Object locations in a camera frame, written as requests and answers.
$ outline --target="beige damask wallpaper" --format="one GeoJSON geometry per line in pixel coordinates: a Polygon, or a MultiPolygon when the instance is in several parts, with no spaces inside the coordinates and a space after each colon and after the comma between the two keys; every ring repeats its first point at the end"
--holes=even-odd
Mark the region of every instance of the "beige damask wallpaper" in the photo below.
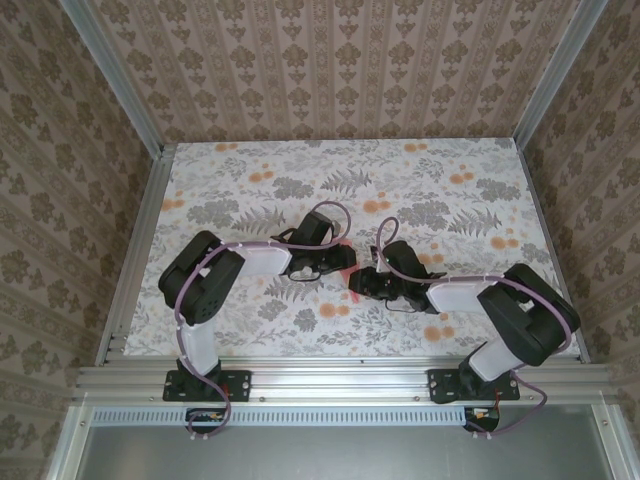
{"type": "Polygon", "coordinates": [[[57,1],[0,2],[0,478],[47,465],[149,162],[57,1]]]}
{"type": "Polygon", "coordinates": [[[597,361],[640,445],[640,1],[611,0],[525,150],[597,361]]]}
{"type": "Polygon", "coordinates": [[[510,136],[578,0],[91,0],[165,142],[510,136]]]}

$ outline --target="gray leaf pattern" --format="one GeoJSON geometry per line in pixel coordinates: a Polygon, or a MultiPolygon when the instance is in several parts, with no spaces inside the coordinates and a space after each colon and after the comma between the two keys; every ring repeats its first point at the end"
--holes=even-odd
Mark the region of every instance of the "gray leaf pattern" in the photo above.
{"type": "Polygon", "coordinates": [[[444,202],[429,200],[424,203],[414,203],[411,207],[398,210],[398,219],[407,222],[412,227],[428,226],[432,230],[443,230],[447,227],[444,215],[451,213],[444,202]]]}
{"type": "Polygon", "coordinates": [[[515,200],[520,198],[520,190],[514,186],[507,186],[505,182],[496,182],[490,178],[478,180],[476,187],[482,189],[480,196],[490,202],[496,200],[515,200]]]}
{"type": "Polygon", "coordinates": [[[456,214],[453,221],[449,225],[450,232],[463,233],[465,235],[473,235],[476,238],[482,233],[487,235],[492,228],[498,228],[502,222],[498,219],[498,215],[491,213],[488,208],[484,212],[476,208],[475,213],[462,210],[456,214]]]}
{"type": "MultiPolygon", "coordinates": [[[[503,273],[525,262],[557,285],[520,165],[510,139],[181,144],[125,354],[177,354],[158,277],[198,231],[228,242],[266,240],[297,227],[322,200],[349,209],[348,238],[361,266],[372,262],[378,225],[394,215],[398,239],[429,271],[503,273]]],[[[346,226],[339,209],[320,212],[346,226]]],[[[28,267],[21,273],[14,259],[5,270],[24,282],[32,273],[28,267]]],[[[219,355],[231,356],[466,355],[494,335],[484,316],[445,313],[390,312],[352,295],[341,273],[316,282],[239,277],[215,317],[211,341],[219,355]]]]}
{"type": "Polygon", "coordinates": [[[338,170],[327,178],[320,188],[349,194],[354,193],[358,187],[366,187],[371,183],[368,173],[364,173],[362,169],[359,171],[348,169],[346,172],[338,170]]]}
{"type": "Polygon", "coordinates": [[[313,332],[317,323],[316,315],[310,308],[300,310],[296,315],[296,319],[293,321],[293,324],[302,332],[313,332]]]}
{"type": "Polygon", "coordinates": [[[228,227],[233,221],[229,212],[238,211],[235,200],[218,200],[206,202],[204,206],[196,205],[187,212],[187,219],[197,225],[213,224],[217,228],[228,227]]]}
{"type": "Polygon", "coordinates": [[[273,322],[278,315],[284,312],[287,309],[287,306],[282,303],[280,300],[269,300],[264,305],[260,305],[258,309],[258,316],[273,322]]]}
{"type": "Polygon", "coordinates": [[[252,207],[234,222],[232,228],[242,232],[259,234],[266,233],[273,227],[279,227],[284,222],[284,214],[278,210],[278,207],[273,210],[262,207],[262,211],[252,207]]]}
{"type": "Polygon", "coordinates": [[[300,180],[293,180],[289,177],[280,177],[274,180],[273,186],[277,187],[277,190],[273,192],[273,196],[286,200],[287,198],[305,198],[313,195],[313,187],[311,185],[305,185],[300,180]]]}

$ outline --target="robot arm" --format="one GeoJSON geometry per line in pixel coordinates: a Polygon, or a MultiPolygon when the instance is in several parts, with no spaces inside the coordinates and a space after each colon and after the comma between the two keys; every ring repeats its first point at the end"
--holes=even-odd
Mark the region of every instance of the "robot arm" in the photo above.
{"type": "Polygon", "coordinates": [[[492,400],[496,389],[506,397],[509,393],[518,395],[517,389],[509,388],[510,371],[522,365],[541,365],[566,340],[563,326],[542,301],[560,312],[571,332],[580,327],[575,310],[527,265],[514,265],[503,278],[535,292],[535,297],[482,277],[479,281],[446,282],[442,278],[445,274],[428,273],[404,241],[388,244],[381,255],[393,270],[438,283],[405,280],[379,259],[377,269],[367,267],[354,272],[349,289],[385,302],[404,297],[419,312],[485,313],[498,331],[498,337],[472,352],[457,370],[428,372],[431,400],[436,403],[492,400]]]}
{"type": "MultiPolygon", "coordinates": [[[[297,229],[289,229],[274,237],[274,246],[269,242],[259,242],[259,245],[247,243],[230,247],[205,265],[205,270],[194,278],[184,292],[180,304],[180,314],[186,323],[180,328],[185,354],[199,374],[215,377],[220,370],[214,347],[214,322],[210,320],[222,308],[238,277],[288,275],[293,279],[293,275],[310,269],[313,272],[311,280],[315,280],[321,275],[356,264],[355,251],[347,245],[338,244],[320,250],[294,248],[294,245],[320,246],[329,234],[332,239],[335,238],[333,223],[324,215],[312,211],[297,229]]],[[[158,286],[171,309],[175,309],[178,296],[197,265],[221,245],[222,241],[213,233],[202,231],[162,273],[158,286]]],[[[178,368],[183,374],[189,374],[180,362],[178,368]]]]}

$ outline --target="metal rail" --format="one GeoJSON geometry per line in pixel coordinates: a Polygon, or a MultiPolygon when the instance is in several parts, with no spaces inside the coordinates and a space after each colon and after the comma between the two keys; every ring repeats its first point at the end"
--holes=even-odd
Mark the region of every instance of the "metal rail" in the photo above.
{"type": "Polygon", "coordinates": [[[147,187],[140,204],[140,212],[131,234],[131,241],[125,256],[122,273],[118,280],[111,309],[107,316],[104,334],[96,354],[96,365],[105,361],[114,332],[128,331],[136,308],[144,268],[153,242],[153,234],[160,215],[164,191],[169,183],[169,175],[176,153],[175,145],[166,145],[159,161],[154,162],[149,173],[147,187]]]}
{"type": "MultiPolygon", "coordinates": [[[[251,370],[250,402],[262,405],[434,405],[429,399],[426,371],[456,368],[460,357],[266,357],[222,358],[224,369],[251,370]]],[[[74,405],[170,405],[162,392],[169,357],[131,357],[109,361],[104,367],[81,369],[74,405]]],[[[524,380],[541,387],[551,404],[600,404],[613,401],[604,365],[582,364],[575,358],[556,358],[538,368],[524,368],[524,380]]],[[[540,396],[521,389],[518,405],[536,404],[540,396]]],[[[202,406],[176,402],[175,405],[202,406]]],[[[452,405],[477,405],[478,402],[452,405]]]]}

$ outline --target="floral tablecloth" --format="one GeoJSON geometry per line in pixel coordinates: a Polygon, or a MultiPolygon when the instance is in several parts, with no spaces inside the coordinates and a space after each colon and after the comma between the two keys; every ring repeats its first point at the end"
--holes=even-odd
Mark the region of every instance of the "floral tablecloth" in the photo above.
{"type": "MultiPolygon", "coordinates": [[[[511,139],[181,144],[125,354],[177,355],[173,313],[157,282],[198,231],[267,239],[325,199],[351,211],[360,266],[373,264],[376,229],[395,215],[398,238],[428,270],[502,273],[526,262],[558,286],[511,139]]],[[[344,224],[340,210],[322,211],[344,224]]],[[[312,283],[240,278],[213,321],[218,353],[237,356],[466,355],[495,335],[480,314],[388,311],[349,293],[340,273],[312,283]]]]}

